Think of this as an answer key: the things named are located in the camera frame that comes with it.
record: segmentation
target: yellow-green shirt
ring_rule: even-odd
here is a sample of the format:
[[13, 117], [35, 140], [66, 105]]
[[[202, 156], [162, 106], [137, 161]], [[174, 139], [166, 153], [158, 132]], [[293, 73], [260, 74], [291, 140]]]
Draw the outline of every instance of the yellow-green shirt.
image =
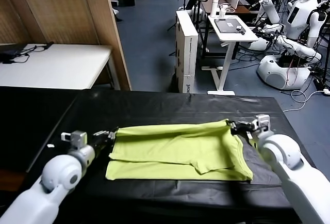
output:
[[226, 120], [119, 129], [106, 178], [252, 180]]

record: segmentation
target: cardboard box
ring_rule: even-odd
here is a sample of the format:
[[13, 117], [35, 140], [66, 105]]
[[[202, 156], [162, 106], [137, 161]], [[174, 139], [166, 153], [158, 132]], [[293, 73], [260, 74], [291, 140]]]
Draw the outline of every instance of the cardboard box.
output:
[[193, 93], [198, 33], [187, 11], [176, 12], [176, 65], [179, 92]]

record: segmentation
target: white standing desk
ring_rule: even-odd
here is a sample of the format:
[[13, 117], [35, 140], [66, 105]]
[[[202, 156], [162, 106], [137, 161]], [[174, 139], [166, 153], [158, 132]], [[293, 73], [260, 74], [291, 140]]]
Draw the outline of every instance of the white standing desk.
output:
[[[228, 50], [226, 53], [225, 61], [222, 67], [209, 68], [202, 67], [204, 71], [211, 71], [214, 83], [216, 85], [217, 91], [208, 91], [208, 94], [215, 95], [235, 95], [233, 91], [224, 91], [224, 85], [227, 79], [230, 63], [232, 61], [234, 48], [237, 42], [254, 42], [258, 40], [258, 37], [252, 32], [252, 30], [237, 16], [235, 15], [226, 15], [226, 19], [236, 19], [242, 28], [245, 29], [245, 34], [241, 33], [221, 33], [215, 24], [215, 20], [219, 19], [218, 17], [211, 18], [208, 16], [210, 23], [212, 24], [213, 29], [215, 30], [219, 40], [222, 42], [222, 46], [228, 45]], [[220, 77], [218, 76], [217, 71], [221, 71]]]
[[[35, 45], [43, 44], [29, 44], [25, 49]], [[110, 46], [53, 44], [48, 50], [29, 54], [26, 63], [0, 63], [0, 86], [88, 89], [107, 66], [115, 89], [119, 88]]]

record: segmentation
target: black tablecloth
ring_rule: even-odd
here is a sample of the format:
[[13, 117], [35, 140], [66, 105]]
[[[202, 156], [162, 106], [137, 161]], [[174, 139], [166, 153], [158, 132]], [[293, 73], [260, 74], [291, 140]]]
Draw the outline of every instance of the black tablecloth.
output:
[[0, 169], [29, 171], [79, 93], [0, 87]]
[[[115, 127], [150, 124], [205, 123], [225, 118], [251, 121], [257, 114], [269, 114], [274, 131], [295, 139], [302, 153], [311, 159], [299, 138], [273, 98], [220, 97], [194, 94], [118, 92], [85, 90], [76, 98], [65, 118], [49, 141], [55, 149], [45, 148], [29, 174], [26, 186], [38, 175], [44, 164], [61, 153], [61, 132], [82, 130], [92, 134]], [[259, 158], [257, 152], [244, 142], [244, 158], [254, 173], [248, 183], [179, 180], [116, 180], [105, 179], [109, 151], [93, 162], [67, 202], [97, 216], [131, 218], [137, 213], [169, 216], [180, 214], [221, 216], [240, 221], [243, 216], [288, 220], [296, 215], [280, 187], [279, 178]]]

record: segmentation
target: wooden partition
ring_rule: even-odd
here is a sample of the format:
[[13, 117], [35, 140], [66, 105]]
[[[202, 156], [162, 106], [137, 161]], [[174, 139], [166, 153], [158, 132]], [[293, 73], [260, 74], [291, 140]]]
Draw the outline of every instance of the wooden partition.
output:
[[130, 90], [110, 0], [0, 0], [0, 43], [111, 45], [121, 89]]

